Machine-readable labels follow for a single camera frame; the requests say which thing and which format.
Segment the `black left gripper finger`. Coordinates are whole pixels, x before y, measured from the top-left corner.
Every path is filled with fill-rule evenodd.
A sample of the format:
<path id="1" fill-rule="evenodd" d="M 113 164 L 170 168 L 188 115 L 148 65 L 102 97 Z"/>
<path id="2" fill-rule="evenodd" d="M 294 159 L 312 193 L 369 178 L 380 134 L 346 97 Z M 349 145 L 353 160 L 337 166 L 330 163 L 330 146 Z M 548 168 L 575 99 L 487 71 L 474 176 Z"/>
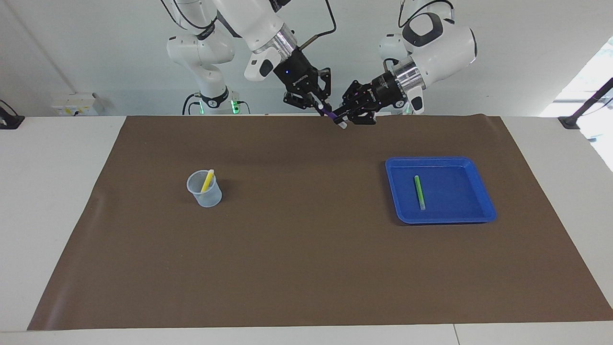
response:
<path id="1" fill-rule="evenodd" d="M 361 84 L 354 80 L 342 96 L 342 104 L 372 104 L 375 102 L 373 83 Z"/>
<path id="2" fill-rule="evenodd" d="M 377 103 L 342 104 L 330 113 L 330 117 L 337 125 L 344 122 L 352 122 L 355 125 L 376 125 L 376 112 Z"/>

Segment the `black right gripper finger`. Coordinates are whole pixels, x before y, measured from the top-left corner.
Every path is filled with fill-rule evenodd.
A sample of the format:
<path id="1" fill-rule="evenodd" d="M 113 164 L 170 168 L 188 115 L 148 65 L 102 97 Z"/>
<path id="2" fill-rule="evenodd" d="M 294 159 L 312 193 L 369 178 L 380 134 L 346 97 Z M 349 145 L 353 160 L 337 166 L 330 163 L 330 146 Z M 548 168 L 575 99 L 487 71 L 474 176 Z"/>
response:
<path id="1" fill-rule="evenodd" d="M 331 69 L 324 68 L 317 71 L 316 81 L 316 112 L 331 111 Z"/>
<path id="2" fill-rule="evenodd" d="M 303 110 L 313 108 L 317 111 L 319 109 L 319 103 L 312 94 L 298 95 L 293 92 L 285 92 L 283 102 Z"/>

